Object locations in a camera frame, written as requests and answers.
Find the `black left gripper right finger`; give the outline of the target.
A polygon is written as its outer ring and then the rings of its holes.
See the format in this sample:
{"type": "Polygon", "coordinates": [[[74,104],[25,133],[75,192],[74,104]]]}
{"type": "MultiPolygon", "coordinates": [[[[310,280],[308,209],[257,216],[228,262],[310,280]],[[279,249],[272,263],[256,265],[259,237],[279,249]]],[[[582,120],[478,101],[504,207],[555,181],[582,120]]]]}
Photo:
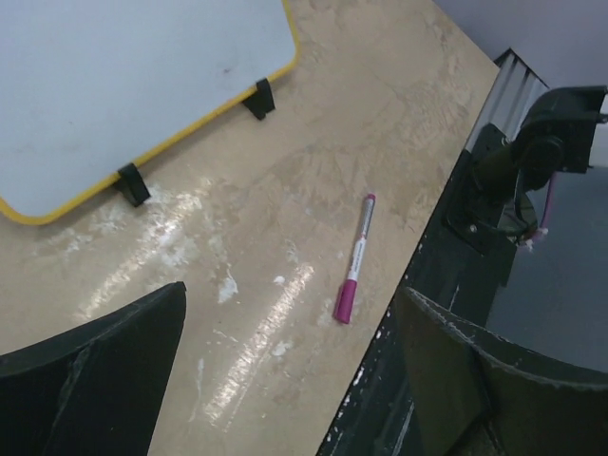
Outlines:
{"type": "Polygon", "coordinates": [[[410,287],[395,298],[427,455],[606,454],[606,373],[525,349],[410,287]]]}

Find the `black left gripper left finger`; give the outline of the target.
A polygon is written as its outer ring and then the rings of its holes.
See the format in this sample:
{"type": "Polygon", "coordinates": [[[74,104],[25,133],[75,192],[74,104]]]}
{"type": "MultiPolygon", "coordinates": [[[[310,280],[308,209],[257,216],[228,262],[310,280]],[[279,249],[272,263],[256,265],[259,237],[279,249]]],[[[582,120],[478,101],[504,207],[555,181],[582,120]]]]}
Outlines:
{"type": "Polygon", "coordinates": [[[174,282],[2,355],[2,454],[146,454],[185,314],[174,282]]]}

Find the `pink and white marker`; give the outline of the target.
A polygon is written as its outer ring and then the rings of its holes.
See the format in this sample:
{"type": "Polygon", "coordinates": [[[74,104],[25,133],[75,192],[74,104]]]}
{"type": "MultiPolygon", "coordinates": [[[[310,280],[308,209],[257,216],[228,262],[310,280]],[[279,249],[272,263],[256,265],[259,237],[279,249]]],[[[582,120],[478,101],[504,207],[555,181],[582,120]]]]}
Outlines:
{"type": "Polygon", "coordinates": [[[375,203],[376,196],[374,194],[367,194],[363,202],[362,218],[360,220],[357,238],[353,244],[349,269],[346,278],[340,287],[340,293],[333,312],[333,317],[342,324],[349,324],[351,321],[358,277],[365,253],[375,203]]]}

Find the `yellow framed whiteboard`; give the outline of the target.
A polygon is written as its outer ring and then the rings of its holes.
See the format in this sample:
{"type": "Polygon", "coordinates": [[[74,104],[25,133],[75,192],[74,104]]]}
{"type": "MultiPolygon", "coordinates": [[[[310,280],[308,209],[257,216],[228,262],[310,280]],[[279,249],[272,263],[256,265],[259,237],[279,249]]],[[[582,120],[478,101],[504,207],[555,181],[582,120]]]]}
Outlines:
{"type": "Polygon", "coordinates": [[[5,1],[1,211],[42,225],[296,64],[285,1],[5,1]]]}

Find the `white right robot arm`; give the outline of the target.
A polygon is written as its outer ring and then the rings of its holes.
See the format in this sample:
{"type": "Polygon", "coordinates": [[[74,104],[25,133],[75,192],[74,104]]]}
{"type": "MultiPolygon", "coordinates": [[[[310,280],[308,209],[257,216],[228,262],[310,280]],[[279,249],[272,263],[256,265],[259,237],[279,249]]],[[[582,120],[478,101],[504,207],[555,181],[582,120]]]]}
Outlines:
{"type": "Polygon", "coordinates": [[[522,243],[541,229],[523,215],[523,197],[558,172],[584,174],[607,165],[607,88],[551,89],[528,109],[509,141],[491,123],[446,210],[445,224],[479,253],[495,240],[522,243]]]}

